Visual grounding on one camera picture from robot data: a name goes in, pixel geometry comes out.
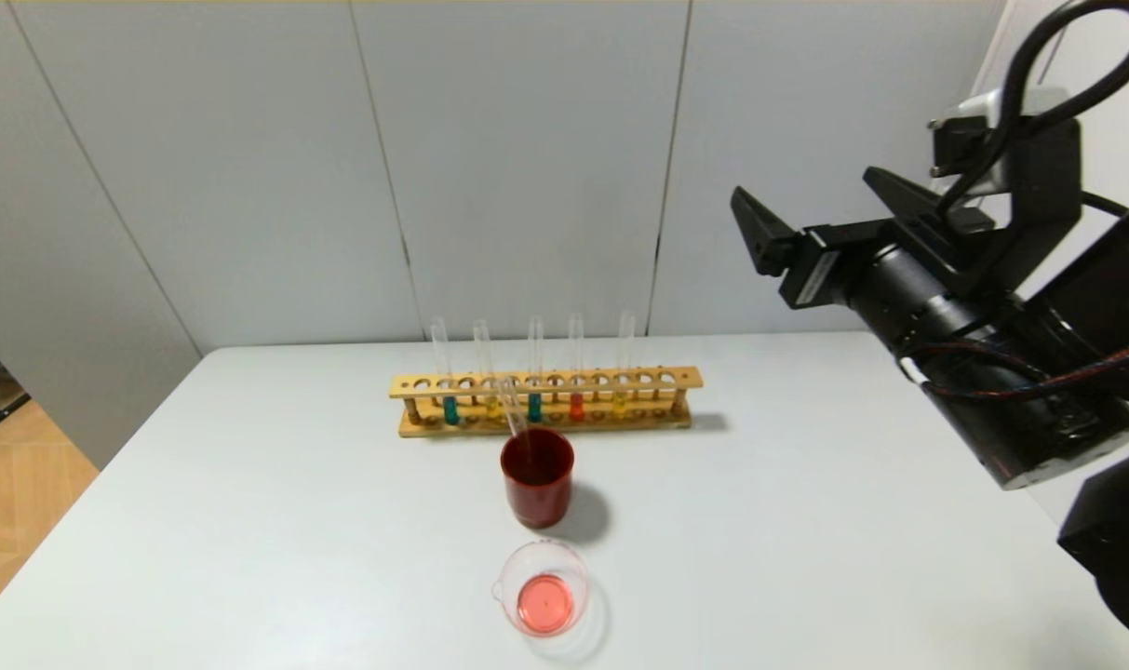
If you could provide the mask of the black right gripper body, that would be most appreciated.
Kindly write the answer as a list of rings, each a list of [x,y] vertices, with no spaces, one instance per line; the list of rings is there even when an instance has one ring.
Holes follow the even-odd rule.
[[[965,301],[889,234],[887,221],[803,229],[780,293],[789,308],[839,305],[892,355],[916,346],[997,339],[992,301]]]

